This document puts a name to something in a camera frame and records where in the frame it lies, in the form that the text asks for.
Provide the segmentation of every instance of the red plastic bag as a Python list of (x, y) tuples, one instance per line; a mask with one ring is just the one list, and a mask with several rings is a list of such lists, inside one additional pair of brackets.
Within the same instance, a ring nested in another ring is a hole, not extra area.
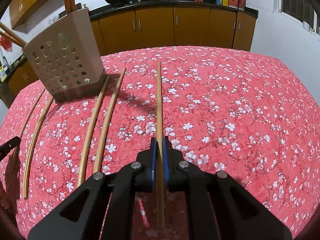
[(12, 41), (7, 39), (6, 37), (0, 37), (0, 45), (7, 51), (12, 52)]

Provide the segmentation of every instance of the table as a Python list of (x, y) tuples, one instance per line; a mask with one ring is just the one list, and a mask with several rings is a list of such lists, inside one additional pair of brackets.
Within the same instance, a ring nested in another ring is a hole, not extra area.
[[(114, 109), (102, 164), (105, 174), (135, 160), (156, 136), (156, 64), (162, 64), (164, 134), (203, 171), (225, 170), (296, 236), (319, 203), (319, 106), (278, 59), (208, 47), (139, 49), (102, 57), (111, 75), (93, 133), (86, 177), (121, 70), (126, 75)], [(1, 143), (20, 132), (43, 89), (23, 89), (3, 122)], [(30, 229), (76, 188), (88, 123), (97, 97), (51, 105), (31, 164), (29, 198), (21, 197), (24, 165), (46, 91), (25, 129), (20, 164), (0, 163), (20, 232)], [(135, 199), (132, 239), (186, 239), (183, 194), (166, 193), (166, 228), (156, 230), (155, 196)]]

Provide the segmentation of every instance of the window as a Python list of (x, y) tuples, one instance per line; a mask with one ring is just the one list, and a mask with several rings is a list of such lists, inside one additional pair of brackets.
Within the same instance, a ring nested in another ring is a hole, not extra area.
[(282, 12), (291, 15), (301, 22), (305, 21), (312, 29), (314, 28), (315, 11), (308, 0), (282, 0), (281, 5)]

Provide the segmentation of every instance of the holes in utensil holder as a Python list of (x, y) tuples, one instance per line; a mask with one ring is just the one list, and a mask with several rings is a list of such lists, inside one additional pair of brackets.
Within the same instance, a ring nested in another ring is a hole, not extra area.
[(69, 38), (62, 33), (58, 34), (58, 41), (61, 49), (67, 49), (69, 46)]
[(33, 58), (34, 58), (35, 62), (36, 62), (37, 64), (40, 64), (40, 58), (38, 57), (38, 55), (36, 54), (35, 51), (32, 52), (32, 55), (33, 55)]

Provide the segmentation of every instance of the wall cabinet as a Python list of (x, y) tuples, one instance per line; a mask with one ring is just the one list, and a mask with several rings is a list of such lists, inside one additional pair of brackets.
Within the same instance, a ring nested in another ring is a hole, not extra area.
[(211, 8), (208, 46), (232, 49), (237, 13)]
[(237, 13), (233, 49), (250, 51), (256, 19), (242, 12)]
[(174, 46), (173, 7), (136, 9), (140, 48)]
[(210, 7), (174, 7), (174, 44), (207, 46)]
[(91, 26), (92, 26), (93, 35), (96, 39), (98, 50), (100, 52), (100, 56), (107, 55), (106, 46), (104, 45), (99, 20), (92, 21)]
[(139, 49), (135, 11), (127, 11), (99, 19), (107, 54)]

